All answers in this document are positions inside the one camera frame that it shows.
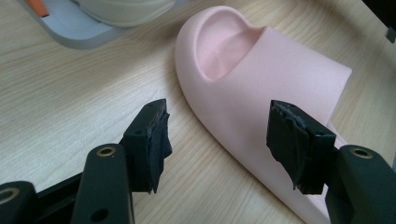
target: wood grain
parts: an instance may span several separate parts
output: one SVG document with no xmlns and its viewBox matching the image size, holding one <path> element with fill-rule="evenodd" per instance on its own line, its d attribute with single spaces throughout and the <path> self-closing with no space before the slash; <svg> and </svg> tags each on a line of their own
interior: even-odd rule
<svg viewBox="0 0 396 224">
<path fill-rule="evenodd" d="M 174 66 L 191 15 L 226 5 L 353 69 L 332 120 L 345 139 L 391 164 L 396 47 L 357 0 L 192 0 L 97 49 L 60 46 L 15 0 L 0 3 L 0 182 L 38 191 L 82 171 L 88 152 L 118 142 L 141 107 L 166 98 L 174 154 L 155 195 L 134 193 L 138 223 L 302 223 L 193 115 Z"/>
</svg>

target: light wood surface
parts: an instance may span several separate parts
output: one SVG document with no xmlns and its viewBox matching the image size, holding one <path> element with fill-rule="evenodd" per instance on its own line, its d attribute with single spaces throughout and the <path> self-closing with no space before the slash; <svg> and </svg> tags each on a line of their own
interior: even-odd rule
<svg viewBox="0 0 396 224">
<path fill-rule="evenodd" d="M 4 0 L 0 182 L 27 180 L 40 191 L 80 173 L 91 149 L 119 142 L 144 104 L 166 98 L 174 153 L 158 193 L 134 193 L 138 223 L 301 223 L 208 133 L 178 85 L 177 33 L 216 5 L 351 67 L 333 123 L 349 143 L 392 163 L 396 46 L 361 1 L 195 0 L 100 48 L 76 50 L 52 40 L 16 0 Z"/>
</svg>

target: wooden table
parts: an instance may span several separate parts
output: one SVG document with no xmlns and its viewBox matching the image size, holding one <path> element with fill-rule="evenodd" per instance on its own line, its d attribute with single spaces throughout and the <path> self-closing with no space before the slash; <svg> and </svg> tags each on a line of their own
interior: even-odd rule
<svg viewBox="0 0 396 224">
<path fill-rule="evenodd" d="M 205 129 L 177 82 L 181 25 L 216 5 L 240 10 L 353 69 L 332 120 L 391 164 L 396 46 L 358 0 L 195 0 L 91 50 L 60 46 L 16 0 L 0 3 L 0 182 L 40 191 L 80 173 L 87 153 L 119 142 L 141 107 L 166 98 L 174 153 L 157 194 L 134 193 L 138 223 L 301 223 Z"/>
</svg>

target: orange object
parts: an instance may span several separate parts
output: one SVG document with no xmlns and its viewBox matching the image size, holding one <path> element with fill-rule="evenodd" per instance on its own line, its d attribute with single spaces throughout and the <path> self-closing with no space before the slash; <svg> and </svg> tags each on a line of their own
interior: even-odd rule
<svg viewBox="0 0 396 224">
<path fill-rule="evenodd" d="M 49 12 L 41 0 L 25 0 L 26 4 L 37 14 L 39 17 L 46 17 Z"/>
</svg>

